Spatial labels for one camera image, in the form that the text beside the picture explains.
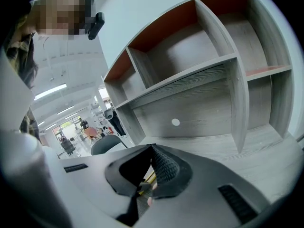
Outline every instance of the person's hand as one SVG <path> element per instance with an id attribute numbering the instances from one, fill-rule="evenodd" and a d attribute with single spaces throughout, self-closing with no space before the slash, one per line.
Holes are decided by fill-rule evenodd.
<path id="1" fill-rule="evenodd" d="M 153 185 L 152 190 L 154 190 L 154 189 L 156 189 L 156 188 L 157 188 L 157 183 Z M 152 198 L 151 198 L 151 197 L 149 197 L 147 202 L 148 202 L 148 205 L 149 205 L 149 206 L 151 206 L 151 205 L 152 205 L 152 203 L 153 203 Z"/>

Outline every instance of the person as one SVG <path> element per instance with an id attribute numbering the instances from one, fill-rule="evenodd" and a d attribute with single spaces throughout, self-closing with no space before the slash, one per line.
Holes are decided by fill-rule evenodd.
<path id="1" fill-rule="evenodd" d="M 127 137 L 126 133 L 124 132 L 123 127 L 121 126 L 121 123 L 117 117 L 117 113 L 114 108 L 112 108 L 113 111 L 113 117 L 112 119 L 109 119 L 108 121 L 110 124 L 115 128 L 115 130 L 118 132 L 118 134 L 124 138 Z"/>
<path id="2" fill-rule="evenodd" d="M 80 126 L 83 128 L 83 129 L 87 129 L 89 127 L 89 124 L 87 123 L 86 120 L 82 120 L 81 118 L 79 119 L 80 121 Z"/>
<path id="3" fill-rule="evenodd" d="M 94 0 L 33 0 L 20 8 L 19 18 L 4 41 L 4 51 L 15 72 L 29 89 L 37 75 L 38 66 L 34 62 L 33 35 L 78 35 L 88 26 L 94 14 Z M 39 129 L 29 108 L 20 131 L 35 136 L 39 141 Z"/>

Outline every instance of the shelf compartment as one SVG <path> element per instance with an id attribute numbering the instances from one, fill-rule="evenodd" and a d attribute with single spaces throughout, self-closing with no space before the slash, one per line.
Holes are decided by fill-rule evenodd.
<path id="1" fill-rule="evenodd" d="M 291 70 L 291 66 L 268 66 L 246 72 L 247 81 L 282 73 Z"/>
<path id="2" fill-rule="evenodd" d="M 249 90 L 247 129 L 271 124 L 285 136 L 292 106 L 291 64 L 272 17 L 259 0 L 201 0 L 232 37 Z"/>
<path id="3" fill-rule="evenodd" d="M 191 67 L 185 71 L 182 71 L 174 76 L 171 76 L 169 78 L 167 78 L 166 80 L 163 80 L 155 85 L 153 85 L 152 87 L 142 91 L 141 93 L 139 93 L 138 95 L 134 96 L 133 98 L 130 98 L 124 102 L 122 102 L 121 104 L 117 105 L 115 108 L 120 108 L 124 105 L 127 105 L 127 104 L 130 104 L 131 102 L 141 98 L 141 97 L 144 97 L 145 95 L 148 95 L 150 94 L 151 92 L 153 91 L 156 91 L 164 86 L 167 86 L 175 81 L 178 81 L 180 79 L 183 79 L 185 77 L 188 77 L 192 74 L 195 74 L 199 71 L 202 71 L 202 70 L 206 70 L 208 68 L 211 68 L 211 67 L 215 67 L 215 66 L 218 66 L 218 65 L 221 65 L 221 64 L 224 64 L 226 63 L 227 61 L 230 61 L 232 59 L 235 59 L 236 58 L 236 55 L 234 53 L 232 54 L 229 54 L 229 55 L 225 55 L 225 56 L 221 56 L 221 57 L 218 57 L 216 59 L 213 59 L 213 60 L 210 60 L 208 62 L 204 62 L 204 63 L 201 63 L 201 64 L 198 64 L 194 67 Z"/>
<path id="4" fill-rule="evenodd" d="M 104 84 L 114 106 L 146 89 L 140 74 L 133 67 L 126 51 L 120 55 L 104 80 Z"/>
<path id="5" fill-rule="evenodd" d="M 123 107 L 116 109 L 116 112 L 134 144 L 139 145 L 146 135 L 144 134 L 133 110 L 130 106 L 124 105 Z"/>
<path id="6" fill-rule="evenodd" d="M 245 71 L 290 65 L 284 40 L 258 0 L 201 0 L 233 38 Z"/>
<path id="7" fill-rule="evenodd" d="M 183 78 L 131 104 L 146 136 L 202 137 L 231 133 L 231 99 L 224 65 Z M 178 119 L 180 124 L 172 124 Z"/>
<path id="8" fill-rule="evenodd" d="M 248 88 L 248 129 L 271 124 L 284 138 L 293 101 L 291 70 L 248 81 Z"/>
<path id="9" fill-rule="evenodd" d="M 216 22 L 196 0 L 159 17 L 130 43 L 128 50 L 147 87 L 233 53 Z"/>

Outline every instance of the white wall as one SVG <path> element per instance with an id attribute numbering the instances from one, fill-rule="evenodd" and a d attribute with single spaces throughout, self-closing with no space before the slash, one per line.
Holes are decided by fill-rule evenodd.
<path id="1" fill-rule="evenodd" d="M 108 67 L 131 39 L 147 24 L 185 0 L 106 0 L 97 11 L 105 24 L 98 36 Z"/>

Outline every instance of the wooden shelf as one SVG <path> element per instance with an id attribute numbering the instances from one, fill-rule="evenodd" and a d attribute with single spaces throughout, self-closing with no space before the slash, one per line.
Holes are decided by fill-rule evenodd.
<path id="1" fill-rule="evenodd" d="M 185 147 L 189 140 L 235 156 L 236 149 L 257 147 L 260 131 L 272 143 L 285 137 L 291 69 L 285 42 L 259 0 L 190 0 L 134 37 L 105 85 L 135 144 L 174 139 Z M 221 141 L 228 146 L 217 147 Z"/>
<path id="2" fill-rule="evenodd" d="M 169 77 L 169 78 L 167 78 L 167 79 L 165 79 L 165 80 L 163 80 L 163 81 L 161 81 L 161 82 L 153 85 L 152 87 L 150 87 L 150 88 L 142 91 L 140 94 L 134 96 L 133 98 L 130 98 L 130 99 L 122 102 L 121 104 L 117 105 L 115 108 L 116 109 L 120 108 L 120 107 L 122 107 L 124 105 L 127 105 L 127 104 L 131 103 L 132 101 L 134 101 L 134 100 L 136 100 L 136 99 L 138 99 L 140 97 L 143 97 L 143 96 L 145 96 L 145 95 L 147 95 L 147 94 L 149 94 L 149 93 L 151 93 L 151 92 L 153 92 L 153 91 L 155 91 L 157 89 L 160 89 L 160 88 L 162 88 L 162 87 L 164 87 L 166 85 L 169 85 L 169 84 L 171 84 L 171 83 L 173 83 L 175 81 L 178 81 L 178 80 L 180 80 L 182 78 L 188 77 L 188 76 L 190 76 L 192 74 L 195 74 L 195 73 L 197 73 L 199 71 L 206 70 L 206 69 L 209 69 L 211 67 L 218 66 L 220 64 L 224 64 L 227 61 L 230 61 L 230 60 L 232 60 L 234 58 L 236 58 L 236 55 L 234 53 L 231 53 L 229 55 L 221 56 L 221 57 L 215 58 L 213 60 L 210 60 L 210 61 L 198 64 L 196 66 L 193 66 L 193 67 L 191 67 L 191 68 L 189 68 L 187 70 L 184 70 L 184 71 L 182 71 L 182 72 L 180 72 L 180 73 L 178 73 L 178 74 L 176 74 L 174 76 L 171 76 L 171 77 Z"/>
<path id="3" fill-rule="evenodd" d="M 216 161 L 231 160 L 242 155 L 255 153 L 271 146 L 273 143 L 283 141 L 280 135 L 270 125 L 266 124 L 248 130 L 243 152 L 236 150 L 236 145 L 231 134 L 196 137 L 196 138 L 161 138 L 145 137 L 140 144 L 156 143 L 175 149 L 183 150 Z"/>
<path id="4" fill-rule="evenodd" d="M 291 70 L 291 66 L 268 66 L 258 68 L 256 70 L 246 72 L 247 81 L 270 76 L 273 74 L 282 73 L 284 71 Z"/>

